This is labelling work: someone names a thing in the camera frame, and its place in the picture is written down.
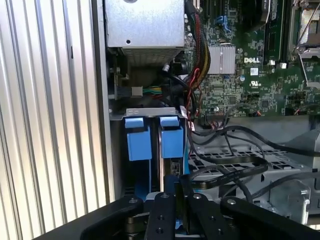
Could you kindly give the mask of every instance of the screw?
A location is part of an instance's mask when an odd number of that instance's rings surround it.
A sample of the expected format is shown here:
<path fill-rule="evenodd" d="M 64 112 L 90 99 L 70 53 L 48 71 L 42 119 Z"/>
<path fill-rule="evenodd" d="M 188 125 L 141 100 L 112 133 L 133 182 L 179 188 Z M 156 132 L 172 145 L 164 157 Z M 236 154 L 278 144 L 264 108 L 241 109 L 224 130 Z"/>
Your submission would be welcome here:
<path fill-rule="evenodd" d="M 193 195 L 193 197 L 194 197 L 195 199 L 200 199 L 200 198 L 201 198 L 201 195 L 200 195 L 200 194 L 195 194 L 195 195 Z"/>
<path fill-rule="evenodd" d="M 138 202 L 138 200 L 134 198 L 131 198 L 131 200 L 129 201 L 130 204 L 135 204 L 136 202 Z"/>
<path fill-rule="evenodd" d="M 231 205 L 235 205 L 235 204 L 236 204 L 236 201 L 233 200 L 233 199 L 228 199 L 226 202 L 227 202 L 228 204 L 231 204 Z"/>
<path fill-rule="evenodd" d="M 166 193 L 164 193 L 164 194 L 161 195 L 161 198 L 163 198 L 163 199 L 167 199 L 168 197 L 169 197 L 169 195 L 166 194 Z"/>

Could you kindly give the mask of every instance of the ribbed metal side panel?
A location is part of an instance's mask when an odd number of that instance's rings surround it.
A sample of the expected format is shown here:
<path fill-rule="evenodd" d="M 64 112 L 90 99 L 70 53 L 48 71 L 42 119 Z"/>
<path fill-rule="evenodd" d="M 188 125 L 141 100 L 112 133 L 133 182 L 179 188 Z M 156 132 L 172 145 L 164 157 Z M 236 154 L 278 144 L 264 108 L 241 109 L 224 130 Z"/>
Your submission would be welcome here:
<path fill-rule="evenodd" d="M 90 0 L 0 0 L 0 233 L 106 204 Z"/>

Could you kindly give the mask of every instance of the screw hole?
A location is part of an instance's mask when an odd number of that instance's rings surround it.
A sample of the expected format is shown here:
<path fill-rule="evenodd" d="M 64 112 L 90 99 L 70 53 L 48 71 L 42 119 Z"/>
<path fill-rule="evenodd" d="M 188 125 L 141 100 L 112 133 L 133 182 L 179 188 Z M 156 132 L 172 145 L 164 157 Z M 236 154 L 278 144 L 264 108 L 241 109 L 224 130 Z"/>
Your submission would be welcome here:
<path fill-rule="evenodd" d="M 157 230 L 155 230 L 155 231 L 156 231 L 157 234 L 163 234 L 164 233 L 164 230 L 161 227 L 157 228 Z"/>

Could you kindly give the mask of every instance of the black cable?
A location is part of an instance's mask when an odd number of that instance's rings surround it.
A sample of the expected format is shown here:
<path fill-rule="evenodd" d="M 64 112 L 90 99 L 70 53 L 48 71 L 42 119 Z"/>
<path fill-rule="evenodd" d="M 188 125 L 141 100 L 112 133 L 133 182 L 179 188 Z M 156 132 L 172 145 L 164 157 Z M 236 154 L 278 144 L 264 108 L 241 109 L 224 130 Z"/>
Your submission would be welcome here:
<path fill-rule="evenodd" d="M 227 121 L 228 121 L 228 119 L 229 119 L 230 114 L 231 114 L 234 110 L 236 110 L 237 108 L 240 108 L 240 107 L 249 108 L 249 109 L 254 110 L 255 112 L 258 111 L 258 110 L 256 110 L 254 107 L 252 107 L 250 104 L 247 104 L 247 103 L 238 103 L 238 104 L 230 107 L 229 110 L 225 113 L 225 116 L 224 116 L 224 119 L 223 119 L 223 125 L 222 125 L 224 128 L 226 127 L 226 125 L 227 125 L 227 123 L 228 123 Z"/>
<path fill-rule="evenodd" d="M 228 139 L 227 134 L 224 134 L 224 138 L 225 138 L 226 144 L 228 145 L 228 148 L 229 148 L 229 150 L 230 150 L 230 152 L 231 152 L 231 155 L 234 156 L 235 154 L 234 154 L 234 152 L 232 151 L 232 147 L 231 147 L 231 144 L 230 144 L 230 141 L 229 141 L 229 139 Z"/>
<path fill-rule="evenodd" d="M 200 137 L 207 137 L 211 134 L 214 134 L 218 131 L 218 129 L 210 129 L 207 131 L 192 131 L 192 134 L 200 136 Z"/>
<path fill-rule="evenodd" d="M 302 173 L 296 173 L 289 176 L 282 177 L 268 186 L 260 189 L 259 191 L 255 192 L 252 197 L 253 199 L 259 198 L 262 195 L 269 192 L 271 189 L 283 184 L 284 182 L 290 181 L 290 180 L 304 180 L 304 179 L 315 179 L 320 178 L 320 172 L 302 172 Z"/>
<path fill-rule="evenodd" d="M 191 92 L 191 103 L 192 103 L 192 115 L 196 114 L 197 111 L 197 101 L 196 101 L 196 96 L 195 96 L 195 92 L 189 87 L 189 85 L 187 83 L 185 83 L 183 80 L 181 80 L 179 77 L 173 75 L 173 74 L 167 74 L 167 76 L 174 81 L 175 83 L 181 85 L 185 90 L 190 91 Z"/>
<path fill-rule="evenodd" d="M 238 125 L 227 126 L 227 127 L 223 128 L 223 129 L 217 131 L 213 136 L 211 136 L 206 141 L 204 141 L 204 142 L 195 142 L 195 144 L 197 144 L 197 145 L 207 145 L 207 144 L 211 143 L 217 137 L 219 137 L 221 135 L 224 135 L 228 131 L 234 131 L 234 130 L 239 130 L 239 131 L 243 131 L 243 132 L 245 132 L 247 134 L 250 134 L 250 135 L 254 136 L 256 139 L 258 139 L 261 142 L 265 143 L 266 145 L 268 145 L 268 146 L 270 146 L 270 147 L 272 147 L 274 149 L 280 150 L 280 151 L 293 153 L 293 154 L 304 155 L 304 156 L 309 156 L 309 157 L 320 157 L 320 152 L 312 151 L 312 150 L 297 149 L 297 148 L 293 148 L 293 147 L 289 147 L 289 146 L 279 145 L 279 144 L 276 144 L 276 143 L 274 143 L 272 141 L 269 141 L 268 139 L 264 138 L 260 134 L 258 134 L 255 131 L 251 130 L 250 128 L 247 128 L 247 127 L 244 127 L 244 126 L 238 126 Z"/>
<path fill-rule="evenodd" d="M 265 151 L 263 150 L 263 148 L 256 142 L 254 141 L 251 141 L 249 139 L 246 139 L 246 138 L 242 138 L 242 137 L 238 137 L 238 136 L 232 136 L 232 135 L 224 135 L 224 136 L 227 136 L 231 139 L 238 139 L 238 140 L 241 140 L 241 141 L 245 141 L 247 143 L 250 143 L 252 145 L 255 145 L 260 151 L 261 151 L 261 154 L 262 154 L 262 158 L 263 159 L 266 159 L 266 155 L 265 155 Z M 254 178 L 254 176 L 251 176 L 251 177 L 248 177 L 247 179 L 243 180 L 243 184 L 247 184 L 248 182 L 250 182 L 252 179 Z M 238 188 L 237 185 L 234 185 L 233 187 L 231 187 L 223 196 L 222 198 L 225 198 L 229 193 L 233 192 L 234 190 L 236 190 Z"/>
<path fill-rule="evenodd" d="M 204 155 L 201 155 L 197 152 L 195 145 L 193 143 L 192 135 L 191 135 L 191 130 L 190 127 L 187 124 L 187 137 L 190 143 L 190 147 L 192 151 L 202 160 L 207 161 L 212 164 L 232 164 L 232 163 L 239 163 L 239 162 L 246 162 L 246 163 L 251 163 L 253 159 L 257 161 L 257 166 L 252 167 L 249 169 L 244 169 L 244 170 L 238 170 L 238 171 L 233 171 L 233 172 L 228 172 L 225 168 L 222 166 L 219 167 L 219 171 L 224 174 L 224 176 L 214 178 L 209 181 L 201 182 L 201 181 L 193 181 L 192 184 L 194 187 L 204 187 L 204 188 L 210 188 L 210 187 L 218 187 L 220 185 L 229 183 L 229 182 L 235 182 L 239 188 L 243 191 L 243 194 L 245 195 L 246 199 L 248 202 L 252 202 L 251 194 L 248 190 L 248 188 L 239 180 L 240 178 L 245 178 L 248 176 L 256 175 L 263 173 L 268 170 L 268 162 L 263 160 L 262 158 L 254 158 L 248 157 L 248 158 L 243 158 L 243 157 L 234 157 L 234 158 L 219 158 L 219 159 L 214 159 L 210 157 L 206 157 Z"/>
<path fill-rule="evenodd" d="M 262 158 L 263 158 L 263 159 L 266 159 L 265 151 L 262 149 L 262 147 L 261 147 L 258 143 L 254 142 L 254 141 L 251 141 L 251 140 L 249 140 L 249 139 L 246 139 L 246 138 L 238 137 L 238 136 L 233 136 L 233 135 L 229 135 L 229 134 L 227 134 L 227 136 L 228 136 L 229 138 L 231 138 L 231 139 L 238 139 L 238 140 L 241 140 L 241 141 L 245 141 L 245 142 L 247 142 L 247 143 L 250 143 L 250 144 L 252 144 L 252 145 L 255 145 L 255 146 L 261 151 Z"/>
<path fill-rule="evenodd" d="M 247 179 L 243 180 L 242 183 L 243 183 L 243 184 L 247 184 L 247 183 L 250 182 L 253 178 L 254 178 L 254 176 L 250 176 L 250 177 L 248 177 Z M 234 186 L 231 187 L 228 191 L 226 191 L 225 194 L 224 194 L 221 198 L 223 199 L 223 198 L 227 197 L 227 195 L 228 195 L 229 193 L 232 193 L 232 192 L 233 192 L 234 190 L 236 190 L 238 187 L 239 187 L 239 186 L 234 185 Z"/>
<path fill-rule="evenodd" d="M 204 174 L 205 172 L 208 172 L 208 171 L 211 171 L 211 170 L 218 170 L 219 172 L 221 172 L 222 174 L 224 175 L 227 175 L 229 174 L 229 171 L 226 170 L 223 166 L 219 166 L 219 165 L 211 165 L 211 166 L 206 166 L 206 167 L 203 167 L 201 169 L 199 169 L 198 171 L 195 171 L 193 173 L 190 173 L 189 174 L 189 179 L 190 180 L 193 180 L 195 179 L 196 177 Z M 243 191 L 243 194 L 246 198 L 246 200 L 249 202 L 249 203 L 252 203 L 253 202 L 253 198 L 251 196 L 251 193 L 249 191 L 249 189 L 246 187 L 245 183 L 244 182 L 241 182 L 240 180 L 235 180 L 234 182 L 236 185 L 236 187 L 239 187 L 242 191 Z"/>

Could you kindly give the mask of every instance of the electronic chip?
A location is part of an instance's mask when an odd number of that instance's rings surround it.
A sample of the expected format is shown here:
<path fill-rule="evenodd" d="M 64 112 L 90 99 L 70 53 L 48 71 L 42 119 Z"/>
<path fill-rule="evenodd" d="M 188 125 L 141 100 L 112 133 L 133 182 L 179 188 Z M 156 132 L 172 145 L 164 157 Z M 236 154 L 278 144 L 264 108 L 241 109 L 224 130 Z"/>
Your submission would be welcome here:
<path fill-rule="evenodd" d="M 229 104 L 236 104 L 237 98 L 235 96 L 230 96 L 229 97 Z"/>
<path fill-rule="evenodd" d="M 263 107 L 263 108 L 269 107 L 269 101 L 268 101 L 268 100 L 263 100 L 263 101 L 262 101 L 262 107 Z"/>

